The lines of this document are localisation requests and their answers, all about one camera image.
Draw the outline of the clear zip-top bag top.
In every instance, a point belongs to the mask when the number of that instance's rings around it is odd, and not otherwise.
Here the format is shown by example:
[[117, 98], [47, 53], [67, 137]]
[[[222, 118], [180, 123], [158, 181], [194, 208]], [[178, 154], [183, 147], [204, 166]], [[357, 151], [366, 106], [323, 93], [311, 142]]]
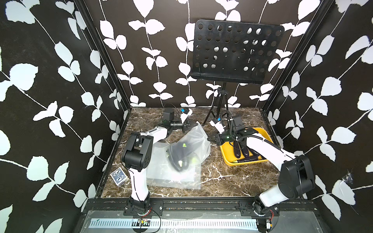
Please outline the clear zip-top bag top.
[[199, 165], [210, 155], [211, 142], [199, 122], [167, 149], [167, 158], [176, 172], [184, 172], [190, 166]]

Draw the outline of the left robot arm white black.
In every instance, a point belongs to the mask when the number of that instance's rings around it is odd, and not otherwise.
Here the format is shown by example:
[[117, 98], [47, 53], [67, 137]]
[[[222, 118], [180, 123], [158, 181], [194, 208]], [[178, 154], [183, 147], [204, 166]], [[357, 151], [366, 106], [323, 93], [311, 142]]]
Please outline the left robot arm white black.
[[140, 215], [150, 211], [150, 192], [147, 187], [146, 168], [148, 167], [153, 150], [153, 144], [167, 138], [174, 130], [184, 132], [196, 127], [196, 122], [164, 121], [162, 124], [146, 132], [132, 132], [127, 140], [121, 162], [129, 171], [132, 194], [128, 204]]

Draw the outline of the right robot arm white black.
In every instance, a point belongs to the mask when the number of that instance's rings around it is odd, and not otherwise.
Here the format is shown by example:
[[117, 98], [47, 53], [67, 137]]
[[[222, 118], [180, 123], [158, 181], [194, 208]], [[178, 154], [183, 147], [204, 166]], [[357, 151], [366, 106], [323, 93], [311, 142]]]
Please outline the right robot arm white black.
[[208, 140], [218, 146], [226, 142], [243, 143], [255, 154], [264, 156], [280, 171], [277, 185], [254, 198], [253, 208], [259, 215], [276, 204], [301, 197], [315, 187], [315, 176], [308, 157], [278, 147], [254, 128], [237, 133], [217, 133]]

